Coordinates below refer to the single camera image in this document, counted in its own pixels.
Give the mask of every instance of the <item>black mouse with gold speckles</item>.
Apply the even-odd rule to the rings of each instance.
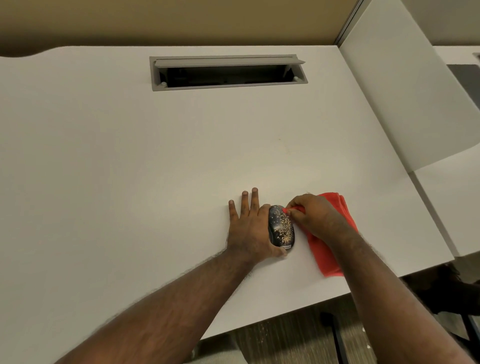
[[[280,205],[273,205],[268,211],[268,233],[273,245],[285,249],[293,247],[295,231],[292,220],[283,212],[283,207]]]

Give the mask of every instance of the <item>red cloth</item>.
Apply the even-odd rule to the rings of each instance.
[[[327,192],[325,194],[320,194],[319,196],[325,197],[328,202],[330,202],[333,207],[335,207],[336,210],[343,215],[350,226],[358,232],[357,225],[355,225],[355,221],[353,221],[352,216],[350,216],[347,204],[342,195],[336,192]],[[295,206],[292,208],[305,213],[303,206]],[[307,231],[303,226],[300,226],[300,228],[307,235],[308,245],[310,246],[310,250],[312,251],[312,254],[322,274],[325,277],[343,276],[343,272],[328,245],[325,244],[321,239],[313,236],[312,233]]]

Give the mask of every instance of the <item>finger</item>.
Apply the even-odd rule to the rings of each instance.
[[[241,193],[241,206],[240,206],[240,217],[248,216],[248,192],[243,191]]]
[[[287,215],[298,224],[303,224],[306,218],[306,215],[303,212],[295,210],[294,208],[287,210]]]
[[[291,208],[291,207],[298,206],[298,205],[304,206],[304,203],[306,203],[307,198],[309,198],[311,195],[312,194],[302,194],[300,196],[295,196],[293,198],[293,200],[291,200],[288,203],[286,208]]]
[[[252,188],[252,200],[250,201],[250,215],[258,215],[260,203],[258,202],[258,188]]]
[[[287,256],[287,251],[284,248],[280,248],[279,246],[272,245],[272,256],[274,257]]]
[[[269,204],[264,204],[262,205],[262,207],[260,208],[260,210],[258,210],[258,216],[262,216],[262,217],[266,217],[268,218],[268,211],[270,210],[270,205]]]
[[[230,213],[230,222],[236,221],[239,219],[239,216],[237,214],[237,209],[235,208],[235,202],[233,202],[233,200],[230,200],[228,202],[228,212]]]

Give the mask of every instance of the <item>desk surface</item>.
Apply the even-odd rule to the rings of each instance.
[[[297,54],[309,83],[151,90],[149,56],[233,54]],[[52,362],[221,250],[228,200],[254,186],[282,205],[342,193],[398,275],[452,259],[337,47],[72,47],[0,66],[2,363]],[[297,231],[205,336],[347,292]]]
[[[477,47],[435,47],[446,64],[477,64]],[[444,225],[454,255],[480,251],[480,145],[420,168],[415,174]]]

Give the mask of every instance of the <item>person's left arm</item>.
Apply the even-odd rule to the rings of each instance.
[[[240,217],[228,203],[227,248],[177,280],[144,297],[57,364],[182,363],[220,308],[259,262],[285,256],[268,237],[268,209],[258,190],[242,193]]]

